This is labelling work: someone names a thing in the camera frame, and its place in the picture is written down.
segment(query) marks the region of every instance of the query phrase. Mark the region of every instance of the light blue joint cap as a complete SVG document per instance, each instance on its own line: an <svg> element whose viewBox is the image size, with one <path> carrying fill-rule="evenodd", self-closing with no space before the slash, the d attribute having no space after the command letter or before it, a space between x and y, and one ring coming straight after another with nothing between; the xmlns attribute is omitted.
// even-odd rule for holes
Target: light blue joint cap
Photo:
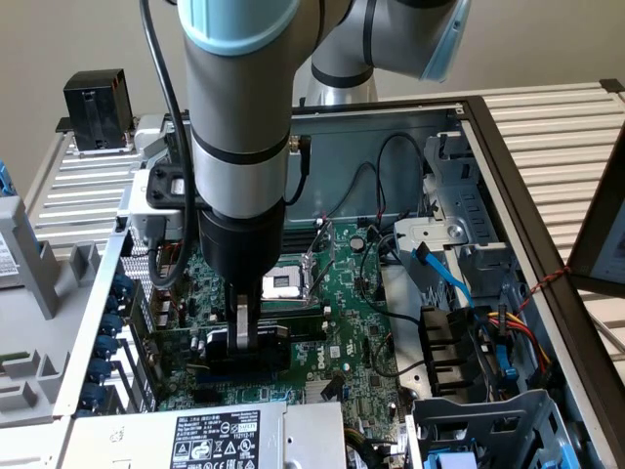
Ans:
<svg viewBox="0 0 625 469"><path fill-rule="evenodd" d="M300 0L178 0L178 14L198 47L218 56L242 56L279 36L299 6Z"/></svg>
<svg viewBox="0 0 625 469"><path fill-rule="evenodd" d="M442 82L447 78L447 72L456 58L460 40L465 32L470 8L471 0L460 0L458 2L428 66L426 66L421 75L422 80Z"/></svg>

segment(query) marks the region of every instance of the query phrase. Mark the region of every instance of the motherboard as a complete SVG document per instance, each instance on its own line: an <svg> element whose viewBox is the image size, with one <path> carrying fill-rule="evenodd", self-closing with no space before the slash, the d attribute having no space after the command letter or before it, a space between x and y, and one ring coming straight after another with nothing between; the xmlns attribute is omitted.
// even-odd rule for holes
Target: motherboard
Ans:
<svg viewBox="0 0 625 469"><path fill-rule="evenodd" d="M304 231L290 230L286 237L298 235ZM396 441L404 416L396 379L380 376L371 364L390 324L360 293L364 287L370 301L384 307L377 256L368 256L360 276L366 242L366 228L331 225L313 254L312 281L318 284L304 296L298 289L307 274L300 271L301 256L292 251L283 255L268 274L273 276L269 287L264 287L265 293L281 292L279 298L264 301L261 323L286 325L299 337L291 344L291 366L271 376L222 379L207 378L193 359L207 334L225 327L223 282L196 248L183 278L170 291L151 294L156 324L151 340L160 357L158 409L338 401L347 426L369 439ZM166 247L161 270L170 268L178 248ZM395 357L386 348L377 364L388 373L396 371Z"/></svg>

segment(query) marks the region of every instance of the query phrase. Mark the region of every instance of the plastic latch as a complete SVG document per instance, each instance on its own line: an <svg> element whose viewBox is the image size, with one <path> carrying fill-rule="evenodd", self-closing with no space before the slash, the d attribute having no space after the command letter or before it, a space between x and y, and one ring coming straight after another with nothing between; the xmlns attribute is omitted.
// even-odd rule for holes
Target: plastic latch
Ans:
<svg viewBox="0 0 625 469"><path fill-rule="evenodd" d="M514 368L508 360L508 348L504 344L497 344L495 347L495 356L499 367L503 372L504 379L508 381L517 381L519 379L519 372Z"/></svg>

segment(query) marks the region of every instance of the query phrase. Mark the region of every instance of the gray robot arm segment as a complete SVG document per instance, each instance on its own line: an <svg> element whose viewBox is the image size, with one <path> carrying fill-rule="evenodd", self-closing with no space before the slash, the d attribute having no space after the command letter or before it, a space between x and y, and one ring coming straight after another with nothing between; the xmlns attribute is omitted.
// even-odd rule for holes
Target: gray robot arm segment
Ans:
<svg viewBox="0 0 625 469"><path fill-rule="evenodd" d="M313 54L315 78L332 86L331 78L340 84L341 78L364 78L378 67L443 81L470 6L470 0L354 0L346 19Z"/></svg>

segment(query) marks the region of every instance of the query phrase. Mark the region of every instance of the metal panel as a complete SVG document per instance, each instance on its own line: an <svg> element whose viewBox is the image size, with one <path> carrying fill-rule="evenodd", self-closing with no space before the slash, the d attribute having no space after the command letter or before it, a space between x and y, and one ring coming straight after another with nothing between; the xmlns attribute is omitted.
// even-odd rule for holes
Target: metal panel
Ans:
<svg viewBox="0 0 625 469"><path fill-rule="evenodd" d="M133 150L85 154L76 151L71 133L57 136L26 198L37 238L49 241L58 258L82 240L94 240L103 252L124 188L140 164Z"/></svg>
<svg viewBox="0 0 625 469"><path fill-rule="evenodd" d="M564 262L625 120L621 99L595 84L485 97ZM625 379L625 300L580 293Z"/></svg>

